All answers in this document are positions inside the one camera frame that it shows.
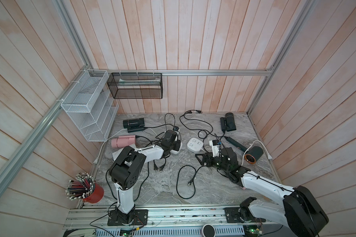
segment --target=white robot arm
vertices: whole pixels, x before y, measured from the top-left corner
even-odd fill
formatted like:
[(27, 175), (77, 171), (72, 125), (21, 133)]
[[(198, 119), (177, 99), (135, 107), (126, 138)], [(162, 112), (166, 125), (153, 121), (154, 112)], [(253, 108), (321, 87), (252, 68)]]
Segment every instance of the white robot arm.
[(196, 154), (200, 164), (223, 170), (224, 176), (233, 183), (261, 193), (275, 202), (263, 202), (249, 197), (240, 204), (237, 213), (231, 212), (227, 216), (227, 220), (243, 223), (264, 218), (289, 227), (301, 237), (316, 236), (328, 223), (326, 213), (307, 188), (286, 186), (240, 166), (232, 148), (220, 149), (220, 144), (219, 140), (210, 141), (212, 153)]
[(145, 163), (152, 160), (167, 158), (170, 153), (178, 154), (182, 143), (177, 132), (167, 130), (164, 136), (154, 145), (136, 148), (135, 145), (126, 146), (112, 155), (114, 163), (109, 168), (109, 174), (115, 183), (117, 196), (117, 218), (123, 224), (133, 221), (135, 205), (133, 201), (133, 185), (136, 183)]

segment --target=power strip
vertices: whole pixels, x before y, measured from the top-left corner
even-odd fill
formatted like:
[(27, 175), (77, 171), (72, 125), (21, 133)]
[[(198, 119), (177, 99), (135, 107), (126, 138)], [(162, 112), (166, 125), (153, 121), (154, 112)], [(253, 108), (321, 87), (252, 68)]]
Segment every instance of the power strip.
[(198, 153), (202, 147), (203, 142), (195, 137), (191, 138), (190, 141), (187, 143), (187, 149), (194, 153)]

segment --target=aluminum frame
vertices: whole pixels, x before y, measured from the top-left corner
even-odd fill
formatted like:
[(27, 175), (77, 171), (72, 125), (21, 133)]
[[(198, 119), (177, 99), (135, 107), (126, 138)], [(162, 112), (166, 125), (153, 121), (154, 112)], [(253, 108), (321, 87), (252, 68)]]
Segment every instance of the aluminum frame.
[[(176, 226), (203, 226), (204, 224), (212, 225), (256, 225), (255, 222), (248, 223), (227, 223), (224, 208), (239, 207), (235, 205), (194, 205), (194, 204), (177, 204), (177, 205), (140, 205), (136, 209), (148, 210), (148, 223), (146, 227), (176, 227)], [(83, 209), (70, 210), (63, 229), (89, 229), (90, 222), (104, 216), (108, 212), (109, 206), (90, 206)], [(115, 228), (107, 225), (108, 218), (105, 216), (95, 221), (93, 225), (101, 228)]]
[[(81, 71), (76, 75), (75, 79), (80, 77), (83, 72)], [(71, 82), (65, 89), (62, 95), (54, 102), (53, 106), (49, 109), (43, 119), (37, 124), (37, 126), (31, 131), (31, 133), (25, 138), (24, 142), (17, 148), (9, 161), (6, 162), (4, 167), (0, 171), (0, 197), (3, 195), (7, 187), (13, 181), (17, 173), (21, 170), (29, 156), (42, 140), (46, 132), (52, 126), (59, 114), (62, 112), (62, 100), (67, 96), (68, 92), (73, 88), (75, 82)]]
[[(256, 97), (254, 98), (250, 109), (248, 110), (248, 114), (253, 112), (256, 104), (258, 103), (261, 95), (265, 91), (267, 85), (270, 83), (271, 78), (275, 74), (276, 68), (278, 68), (287, 54), (290, 46), (295, 41), (298, 32), (301, 30), (303, 23), (308, 18), (309, 13), (314, 8), (315, 4), (318, 0), (307, 0), (305, 3), (304, 9), (301, 11), (300, 16), (298, 17), (293, 29), (291, 30), (288, 38), (286, 39), (280, 53), (273, 64), (271, 70), (108, 70), (108, 72), (159, 72), (162, 73), (163, 76), (227, 76), (227, 75), (259, 75), (259, 76), (267, 76), (266, 80), (263, 82), (262, 86), (258, 90)], [(82, 70), (92, 68), (92, 64), (87, 56), (87, 53), (81, 43), (81, 40), (76, 33), (74, 25), (71, 22), (71, 18), (66, 10), (66, 7), (62, 0), (54, 0), (54, 4), (59, 11), (59, 14), (67, 26), (69, 32), (72, 35), (74, 43), (79, 50), (79, 53), (86, 63), (86, 65), (82, 68)], [(78, 73), (75, 77), (80, 77), (82, 72)], [(67, 93), (72, 89), (73, 83), (71, 83), (67, 89), (62, 93), (62, 95), (58, 98), (58, 100), (53, 104), (53, 106), (49, 109), (43, 119), (37, 124), (37, 126), (32, 130), (32, 132), (27, 136), (24, 142), (19, 146), (19, 148), (15, 151), (13, 157), (6, 163), (6, 165), (0, 171), (0, 197), (15, 178), (17, 173), (23, 167), (24, 163), (33, 152), (35, 147), (39, 144), (41, 139), (44, 137), (48, 129), (52, 126), (53, 122), (56, 120), (60, 112), (62, 111), (61, 103), (63, 98), (67, 96)], [(162, 207), (162, 210), (168, 210), (168, 207)]]
[(107, 70), (108, 73), (161, 73), (162, 76), (269, 76), (272, 72), (266, 69), (227, 69), (227, 70)]
[(257, 103), (259, 102), (259, 100), (261, 99), (262, 95), (264, 94), (266, 88), (268, 87), (271, 79), (275, 75), (276, 69), (279, 68), (279, 66), (281, 65), (283, 59), (285, 58), (290, 47), (293, 45), (294, 41), (296, 40), (298, 33), (303, 28), (305, 21), (308, 19), (309, 15), (310, 15), (311, 11), (314, 9), (316, 3), (318, 3), (318, 0), (307, 0), (307, 2), (305, 3), (301, 13), (298, 16), (298, 19), (295, 21), (295, 24), (289, 33), (289, 36), (285, 40), (285, 43), (283, 44), (282, 49), (280, 50), (273, 65), (269, 69), (269, 70), (271, 70), (271, 74), (267, 75), (266, 79), (264, 80), (264, 82), (260, 86), (259, 90), (257, 91), (256, 96), (254, 97), (254, 99), (251, 103), (251, 106), (249, 107), (249, 109), (247, 111), (248, 115), (252, 114)]

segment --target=black mesh basket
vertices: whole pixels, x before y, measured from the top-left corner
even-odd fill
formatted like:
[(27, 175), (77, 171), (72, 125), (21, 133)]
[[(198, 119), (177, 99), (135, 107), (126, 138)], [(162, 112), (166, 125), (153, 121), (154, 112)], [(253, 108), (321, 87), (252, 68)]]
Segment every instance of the black mesh basket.
[(115, 99), (162, 99), (161, 73), (113, 72), (107, 84)]

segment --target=marble floor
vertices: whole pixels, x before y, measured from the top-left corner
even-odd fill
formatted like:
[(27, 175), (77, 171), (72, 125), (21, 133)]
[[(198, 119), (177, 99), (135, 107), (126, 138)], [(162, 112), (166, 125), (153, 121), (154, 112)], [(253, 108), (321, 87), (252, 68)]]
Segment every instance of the marble floor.
[[(223, 117), (225, 113), (221, 114), (187, 114), (187, 118), (195, 118), (201, 119), (209, 122), (213, 128), (214, 133), (218, 135), (222, 135), (220, 127), (220, 117)], [(253, 130), (250, 120), (246, 113), (234, 113), (235, 114), (235, 123), (237, 130), (232, 132), (226, 132), (226, 136), (230, 136), (239, 143), (243, 144), (246, 147), (249, 147), (252, 141), (257, 139), (256, 133)], [(196, 192), (193, 198), (191, 199), (182, 199), (177, 195), (176, 192), (176, 180), (179, 169), (184, 165), (192, 165), (195, 168), (199, 168), (200, 164), (194, 156), (194, 153), (189, 151), (186, 147), (187, 142), (192, 137), (198, 137), (198, 131), (190, 131), (185, 128), (179, 117), (181, 114), (175, 114), (175, 125), (180, 128), (183, 147), (179, 154), (173, 155), (167, 158), (167, 162), (163, 171), (154, 170), (153, 162), (149, 164), (150, 175), (149, 178), (142, 185), (140, 197), (135, 202), (136, 205), (163, 205), (163, 204), (217, 204), (217, 205), (239, 205), (242, 201), (244, 201), (247, 197), (256, 197), (261, 200), (267, 201), (267, 199), (249, 189), (243, 190), (241, 187), (233, 184), (227, 178), (222, 177), (219, 173), (217, 173), (215, 168), (207, 168), (203, 167), (200, 169), (198, 174), (195, 177), (195, 187)], [(145, 126), (154, 127), (158, 125), (164, 124), (164, 116), (165, 114), (118, 114), (115, 118), (115, 122), (111, 131), (111, 135), (114, 135), (119, 130), (123, 129), (123, 120), (124, 119), (133, 119), (133, 118), (145, 118)], [(208, 129), (211, 127), (204, 122), (200, 121), (188, 121), (185, 118), (181, 118), (182, 122), (192, 129)], [(174, 123), (174, 119), (171, 115), (166, 116), (167, 123)], [(166, 130), (165, 126), (158, 127), (153, 129), (157, 134)], [(155, 140), (155, 134), (151, 129), (147, 129), (142, 132), (135, 132), (132, 134), (141, 135), (149, 138), (150, 140)], [(127, 131), (121, 131), (117, 135), (128, 135)], [(205, 148), (210, 151), (211, 148), (209, 146), (209, 139), (213, 140), (214, 137), (209, 135), (204, 142)], [(241, 164), (242, 160), (242, 151), (229, 144), (225, 139), (222, 139), (226, 147), (232, 147), (233, 150), (238, 155), (238, 161)], [(144, 138), (138, 138), (136, 140), (137, 147), (144, 147), (147, 145), (148, 141)], [(98, 165), (98, 174), (96, 177), (96, 181), (100, 184), (104, 190), (104, 197), (94, 205), (110, 205), (115, 200), (111, 195), (109, 187), (105, 181), (105, 173), (113, 163), (112, 152), (116, 151), (110, 146), (108, 142), (105, 145), (104, 156)], [(161, 166), (164, 163), (164, 159), (156, 160), (157, 166)], [(138, 194), (138, 190), (142, 181), (146, 178), (148, 171), (147, 165), (144, 164), (143, 169), (141, 171), (140, 177), (137, 183), (133, 188), (133, 197), (136, 198)], [(244, 162), (244, 166), (250, 168), (254, 172), (264, 176), (273, 181), (277, 181), (271, 164), (265, 155), (261, 157), (258, 162), (254, 165)], [(180, 173), (180, 179), (178, 183), (178, 191), (183, 197), (190, 197), (194, 192), (194, 187), (187, 186), (188, 181), (194, 175), (194, 170), (190, 167), (183, 168)]]

